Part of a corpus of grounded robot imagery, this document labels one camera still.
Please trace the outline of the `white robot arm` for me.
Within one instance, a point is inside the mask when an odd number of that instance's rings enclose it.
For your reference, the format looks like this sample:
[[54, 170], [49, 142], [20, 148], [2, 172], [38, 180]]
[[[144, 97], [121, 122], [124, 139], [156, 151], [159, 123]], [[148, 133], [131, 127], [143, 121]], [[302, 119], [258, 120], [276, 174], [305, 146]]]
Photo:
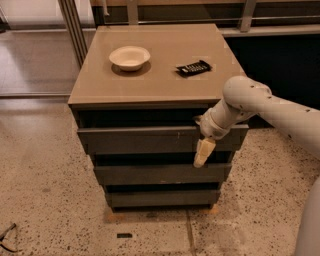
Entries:
[[[272, 94], [270, 88], [245, 76], [228, 79], [222, 99], [196, 118], [203, 137], [197, 143], [194, 166], [202, 167], [216, 142], [231, 127], [257, 115], [320, 158], [320, 111]], [[320, 178], [306, 200], [295, 246], [295, 256], [320, 256]]]

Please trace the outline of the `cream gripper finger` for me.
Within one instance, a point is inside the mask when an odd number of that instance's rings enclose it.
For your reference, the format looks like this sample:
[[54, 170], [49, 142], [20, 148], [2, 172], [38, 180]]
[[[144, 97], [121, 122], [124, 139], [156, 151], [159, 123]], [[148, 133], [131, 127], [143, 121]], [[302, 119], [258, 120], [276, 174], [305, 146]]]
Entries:
[[215, 147], [216, 142], [214, 140], [210, 138], [199, 139], [197, 142], [193, 166], [196, 168], [201, 168], [214, 151]]

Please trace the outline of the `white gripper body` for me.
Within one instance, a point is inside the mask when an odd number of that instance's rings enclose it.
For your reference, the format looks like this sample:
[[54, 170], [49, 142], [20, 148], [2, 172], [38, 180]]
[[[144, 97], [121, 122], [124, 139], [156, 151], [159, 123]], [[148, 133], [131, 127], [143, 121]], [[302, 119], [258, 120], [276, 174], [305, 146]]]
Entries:
[[221, 128], [214, 121], [211, 110], [207, 110], [203, 115], [195, 116], [194, 121], [199, 126], [201, 134], [212, 140], [221, 140], [230, 131], [229, 128]]

